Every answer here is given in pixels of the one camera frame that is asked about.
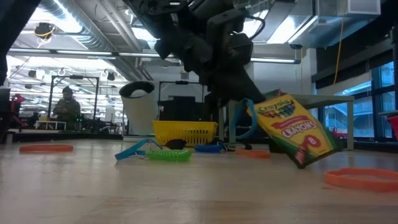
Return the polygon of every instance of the number 8 label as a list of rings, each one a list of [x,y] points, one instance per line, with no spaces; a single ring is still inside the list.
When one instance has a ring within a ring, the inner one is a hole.
[[[310,145],[312,147],[320,147],[321,146],[321,142],[319,141],[319,139],[312,135],[307,135],[305,137],[305,141],[307,142],[308,145]]]

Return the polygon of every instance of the crayola crayons box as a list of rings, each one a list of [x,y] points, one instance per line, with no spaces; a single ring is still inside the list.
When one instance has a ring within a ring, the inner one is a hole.
[[[332,133],[290,95],[258,103],[254,109],[259,125],[298,168],[341,150]]]

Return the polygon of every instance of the blue clip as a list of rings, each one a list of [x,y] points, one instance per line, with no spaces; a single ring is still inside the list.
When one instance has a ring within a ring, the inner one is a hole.
[[[256,111],[254,110],[254,103],[252,100],[250,99],[243,99],[240,104],[236,107],[236,111],[235,111],[235,116],[232,122],[232,127],[230,128],[236,128],[236,123],[238,122],[239,117],[241,116],[241,113],[243,112],[244,109],[244,105],[247,105],[248,108],[251,111],[251,128],[249,131],[247,131],[246,133],[240,135],[240,136],[236,136],[236,139],[245,139],[250,137],[250,135],[252,135],[256,129],[257,129],[257,114]]]
[[[154,140],[152,140],[152,139],[143,139],[143,140],[137,142],[137,144],[131,146],[129,149],[126,149],[123,152],[117,153],[116,155],[114,155],[114,157],[117,160],[121,160],[121,159],[125,159],[125,158],[128,158],[128,157],[136,155],[136,154],[140,155],[140,156],[144,156],[145,155],[145,151],[138,150],[138,149],[141,148],[142,146],[144,146],[144,144],[147,143],[147,142],[154,143],[157,147],[159,147],[160,149],[163,149],[162,146],[157,144]]]

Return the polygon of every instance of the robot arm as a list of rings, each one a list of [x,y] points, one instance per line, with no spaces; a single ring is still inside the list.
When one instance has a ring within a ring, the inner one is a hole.
[[[220,106],[220,99],[224,103],[265,100],[244,69],[250,62],[252,38],[240,33],[245,17],[258,18],[235,9],[232,0],[123,1],[158,39],[155,49],[160,57],[173,53],[187,72],[195,72],[208,87],[211,93],[206,100],[211,109]]]

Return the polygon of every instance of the metal frame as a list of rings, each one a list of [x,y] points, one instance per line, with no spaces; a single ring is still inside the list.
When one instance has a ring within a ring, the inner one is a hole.
[[[176,85],[189,85],[189,84],[199,84],[201,85],[201,102],[205,102],[205,86],[198,83],[198,82],[188,82],[188,81],[176,81],[176,82],[170,82],[170,81],[160,81],[159,82],[159,96],[157,98],[157,101],[160,101],[160,94],[162,93],[162,84],[163,83],[174,83]]]
[[[50,87],[50,98],[49,98],[49,110],[47,113],[47,117],[50,118],[51,115],[51,107],[52,107],[52,95],[53,95],[53,90],[54,87],[56,87],[58,85],[58,83],[54,84],[54,80],[56,78],[61,78],[61,80],[65,79],[65,78],[70,78],[71,76],[61,76],[61,75],[53,75],[51,76],[51,87]],[[97,101],[98,101],[98,88],[100,87],[100,78],[99,77],[83,77],[83,78],[87,78],[87,79],[91,79],[94,78],[97,82],[95,85],[95,102],[94,102],[94,113],[93,113],[93,120],[95,120],[95,116],[96,116],[96,111],[97,111]]]

